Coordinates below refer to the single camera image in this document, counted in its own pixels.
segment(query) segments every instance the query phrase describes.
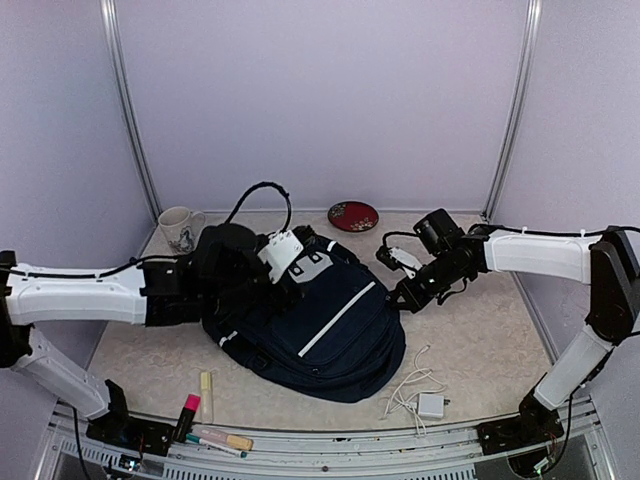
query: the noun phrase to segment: robotic arm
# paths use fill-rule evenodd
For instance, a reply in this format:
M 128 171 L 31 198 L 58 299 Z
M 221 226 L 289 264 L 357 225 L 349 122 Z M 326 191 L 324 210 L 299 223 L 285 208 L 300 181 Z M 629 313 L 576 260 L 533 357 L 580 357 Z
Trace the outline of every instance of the robotic arm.
M 76 408 L 89 419 L 89 437 L 134 450 L 144 438 L 147 452 L 166 455 L 173 427 L 131 417 L 118 385 L 73 363 L 34 323 L 177 325 L 257 297 L 277 308 L 292 300 L 282 274 L 304 239 L 304 231 L 267 237 L 225 223 L 203 230 L 192 254 L 113 270 L 34 267 L 17 264 L 14 252 L 0 252 L 0 368 L 32 378 Z
M 479 273 L 525 272 L 552 275 L 591 284 L 591 309 L 586 325 L 550 372 L 523 399 L 519 417 L 478 427 L 485 454 L 533 445 L 564 432 L 557 408 L 604 367 L 612 350 L 629 337 L 640 313 L 640 267 L 621 229 L 601 235 L 539 235 L 475 225 L 464 233 L 445 210 L 436 210 L 414 226 L 435 260 L 421 265 L 415 257 L 383 245 L 377 258 L 407 277 L 398 282 L 389 301 L 417 312 L 431 300 L 442 304 L 453 283 L 465 287 Z

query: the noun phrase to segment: teal pen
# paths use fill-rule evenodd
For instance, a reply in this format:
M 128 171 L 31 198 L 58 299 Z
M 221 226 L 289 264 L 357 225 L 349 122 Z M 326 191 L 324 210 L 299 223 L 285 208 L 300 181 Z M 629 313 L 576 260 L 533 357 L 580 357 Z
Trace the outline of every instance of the teal pen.
M 217 443 L 210 442 L 208 440 L 205 440 L 204 438 L 197 437 L 193 433 L 187 433 L 187 440 L 193 443 L 197 443 L 199 445 L 215 448 L 216 450 L 220 450 L 221 452 L 230 453 L 231 455 L 235 455 L 236 457 L 240 457 L 240 458 L 247 457 L 247 452 L 243 452 L 242 450 L 236 450 L 235 448 L 231 448 L 231 447 L 225 447 L 224 445 L 218 445 Z

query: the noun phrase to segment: mug handle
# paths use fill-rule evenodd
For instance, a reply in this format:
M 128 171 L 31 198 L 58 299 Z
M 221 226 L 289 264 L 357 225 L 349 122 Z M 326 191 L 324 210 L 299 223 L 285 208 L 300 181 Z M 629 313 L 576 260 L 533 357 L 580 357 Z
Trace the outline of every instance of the mug handle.
M 194 235 L 198 237 L 204 228 L 206 215 L 198 210 L 191 212 L 191 219 L 193 220 Z

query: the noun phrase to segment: red plate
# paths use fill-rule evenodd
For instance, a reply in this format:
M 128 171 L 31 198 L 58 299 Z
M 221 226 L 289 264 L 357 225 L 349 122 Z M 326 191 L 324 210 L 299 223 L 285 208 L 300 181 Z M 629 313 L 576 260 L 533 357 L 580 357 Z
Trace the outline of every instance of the red plate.
M 362 202 L 340 202 L 327 214 L 331 225 L 345 232 L 366 232 L 375 227 L 380 219 L 371 205 Z

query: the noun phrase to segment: white stripe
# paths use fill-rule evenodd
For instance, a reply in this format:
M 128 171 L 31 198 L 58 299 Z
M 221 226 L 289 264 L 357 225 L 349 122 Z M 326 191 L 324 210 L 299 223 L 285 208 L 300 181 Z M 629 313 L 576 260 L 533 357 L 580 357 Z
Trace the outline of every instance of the white stripe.
M 299 357 L 304 357 L 304 355 L 311 350 L 311 348 L 318 343 L 318 340 L 320 340 L 322 337 L 324 337 L 325 333 L 327 333 L 329 331 L 329 329 L 331 327 L 333 327 L 336 322 L 338 320 L 340 320 L 340 317 L 342 317 L 342 315 L 344 315 L 345 313 L 347 313 L 347 310 L 349 310 L 351 307 L 353 307 L 355 305 L 355 303 L 360 300 L 360 298 L 362 298 L 364 296 L 365 293 L 367 293 L 369 290 L 371 290 L 374 286 L 375 286 L 376 282 L 371 282 L 369 285 L 367 285 L 366 287 L 364 287 L 362 290 L 360 290 L 351 300 L 349 300 L 349 303 L 347 303 L 344 307 L 342 307 L 342 309 L 336 313 L 334 315 L 334 317 L 329 321 L 329 323 L 327 323 L 324 327 L 322 327 L 322 330 L 320 330 L 315 337 L 313 337 L 309 343 L 307 343 L 304 348 L 302 350 L 300 350 L 298 352 L 298 356 Z
M 222 347 L 222 345 L 224 345 L 226 342 L 228 342 L 229 340 L 231 340 L 233 337 L 235 337 L 238 334 L 238 332 L 236 332 L 235 330 L 233 331 L 233 333 L 231 333 L 231 335 L 229 335 L 228 337 L 222 337 L 220 339 L 220 343 L 218 345 L 220 345 L 220 347 Z

